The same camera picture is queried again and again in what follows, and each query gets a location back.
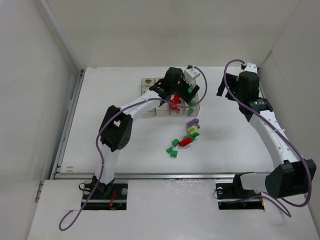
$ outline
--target screw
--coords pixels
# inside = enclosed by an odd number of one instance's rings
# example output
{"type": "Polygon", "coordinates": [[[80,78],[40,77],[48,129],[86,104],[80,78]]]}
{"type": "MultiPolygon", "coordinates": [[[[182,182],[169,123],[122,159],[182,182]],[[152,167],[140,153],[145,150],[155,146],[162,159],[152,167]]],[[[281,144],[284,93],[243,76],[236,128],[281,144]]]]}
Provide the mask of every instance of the screw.
{"type": "Polygon", "coordinates": [[[128,194],[128,189],[122,188],[122,189],[121,189],[121,194],[122,194],[122,195],[127,195],[127,194],[128,194]]]}
{"type": "Polygon", "coordinates": [[[216,193],[217,194],[223,194],[224,192],[223,192],[223,188],[222,187],[218,187],[217,189],[216,189],[216,193]]]}

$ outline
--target white panel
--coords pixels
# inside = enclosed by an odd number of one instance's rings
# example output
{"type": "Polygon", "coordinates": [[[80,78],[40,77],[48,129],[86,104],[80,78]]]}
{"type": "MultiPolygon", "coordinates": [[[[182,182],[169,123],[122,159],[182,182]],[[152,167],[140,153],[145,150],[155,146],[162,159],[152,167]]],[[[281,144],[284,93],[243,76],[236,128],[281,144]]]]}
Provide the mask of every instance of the white panel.
{"type": "MultiPolygon", "coordinates": [[[[131,180],[127,210],[86,210],[70,229],[60,232],[61,218],[80,207],[81,182],[45,181],[28,240],[319,239],[307,207],[288,206],[292,218],[267,200],[265,210],[219,210],[213,180],[131,180]]],[[[303,199],[290,197],[294,202],[303,199]]]]}
{"type": "MultiPolygon", "coordinates": [[[[140,96],[142,78],[162,77],[169,67],[89,67],[86,69],[60,171],[94,173],[101,161],[95,145],[109,106],[140,96]]],[[[117,173],[237,173],[272,171],[270,155],[234,101],[216,96],[223,67],[201,67],[208,92],[200,103],[200,136],[173,159],[166,153],[174,139],[188,134],[190,117],[137,119],[129,144],[120,151],[117,173]]],[[[239,74],[231,67],[229,73],[239,74]]],[[[199,96],[205,90],[197,79],[199,96]]]]}
{"type": "Polygon", "coordinates": [[[300,0],[48,0],[83,67],[259,66],[300,0]]]}
{"type": "Polygon", "coordinates": [[[0,5],[0,73],[0,239],[22,240],[49,171],[71,77],[33,0],[0,5]]]}
{"type": "MultiPolygon", "coordinates": [[[[263,64],[263,89],[286,135],[320,166],[320,1],[302,0],[263,64]]],[[[320,171],[309,204],[320,230],[320,171]]]]}

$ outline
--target purple block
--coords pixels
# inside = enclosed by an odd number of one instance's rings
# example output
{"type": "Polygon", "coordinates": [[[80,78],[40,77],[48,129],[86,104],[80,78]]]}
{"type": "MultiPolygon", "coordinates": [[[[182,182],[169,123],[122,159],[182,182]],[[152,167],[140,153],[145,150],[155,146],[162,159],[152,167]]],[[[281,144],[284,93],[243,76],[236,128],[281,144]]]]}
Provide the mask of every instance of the purple block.
{"type": "Polygon", "coordinates": [[[187,122],[186,128],[188,129],[188,128],[192,127],[192,126],[196,126],[199,129],[200,126],[199,126],[198,123],[199,123],[199,119],[198,118],[194,118],[191,121],[187,122]]]}

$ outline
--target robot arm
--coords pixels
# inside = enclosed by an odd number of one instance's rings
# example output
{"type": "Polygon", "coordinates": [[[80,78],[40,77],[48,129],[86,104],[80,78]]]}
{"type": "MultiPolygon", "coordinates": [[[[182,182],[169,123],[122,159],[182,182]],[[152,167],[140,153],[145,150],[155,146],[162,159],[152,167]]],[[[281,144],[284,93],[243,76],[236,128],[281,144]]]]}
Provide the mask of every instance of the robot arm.
{"type": "MultiPolygon", "coordinates": [[[[286,137],[284,131],[278,124],[271,104],[267,99],[259,97],[260,79],[257,66],[252,63],[247,63],[241,66],[241,68],[243,72],[241,72],[239,76],[226,75],[229,89],[237,99],[262,115],[272,123],[277,131],[286,137]]],[[[218,88],[217,96],[222,96],[224,88],[225,83],[222,80],[218,88]]],[[[227,93],[225,97],[229,100],[234,100],[229,93],[227,93]]],[[[239,106],[239,110],[260,135],[271,156],[274,170],[270,174],[237,174],[233,179],[234,191],[256,190],[259,192],[268,192],[274,198],[306,193],[308,188],[306,171],[296,153],[261,118],[241,105],[239,106]]],[[[306,164],[310,171],[311,178],[313,178],[317,168],[316,164],[312,159],[306,160],[306,164]]]]}
{"type": "MultiPolygon", "coordinates": [[[[200,73],[192,66],[189,66],[184,72],[180,68],[170,67],[164,78],[160,79],[149,88],[149,91],[135,101],[120,108],[114,105],[110,106],[104,116],[100,129],[121,109],[148,99],[156,98],[168,101],[173,94],[177,94],[186,103],[189,103],[199,90],[199,86],[193,84],[194,79],[199,75],[200,73]],[[192,91],[189,92],[188,90],[192,84],[192,91]]],[[[160,100],[150,100],[136,107],[129,108],[116,117],[101,133],[99,147],[104,157],[104,168],[97,190],[104,196],[109,194],[110,187],[113,184],[118,155],[120,150],[123,149],[130,140],[133,122],[148,111],[161,106],[163,103],[164,102],[160,100]]],[[[92,186],[97,183],[101,169],[102,163],[100,163],[92,178],[92,186]]]]}

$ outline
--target white wall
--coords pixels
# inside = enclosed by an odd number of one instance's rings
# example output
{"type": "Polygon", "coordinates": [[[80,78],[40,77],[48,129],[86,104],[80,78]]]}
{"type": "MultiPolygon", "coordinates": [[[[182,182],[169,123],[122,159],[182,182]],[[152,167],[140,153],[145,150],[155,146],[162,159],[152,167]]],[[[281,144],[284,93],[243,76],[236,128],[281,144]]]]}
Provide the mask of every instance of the white wall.
{"type": "Polygon", "coordinates": [[[289,139],[317,164],[309,204],[320,231],[320,1],[301,0],[260,70],[289,139]]]}
{"type": "Polygon", "coordinates": [[[33,0],[0,0],[0,239],[28,234],[70,79],[33,0]]]}
{"type": "Polygon", "coordinates": [[[259,66],[300,0],[47,0],[82,67],[259,66]]]}

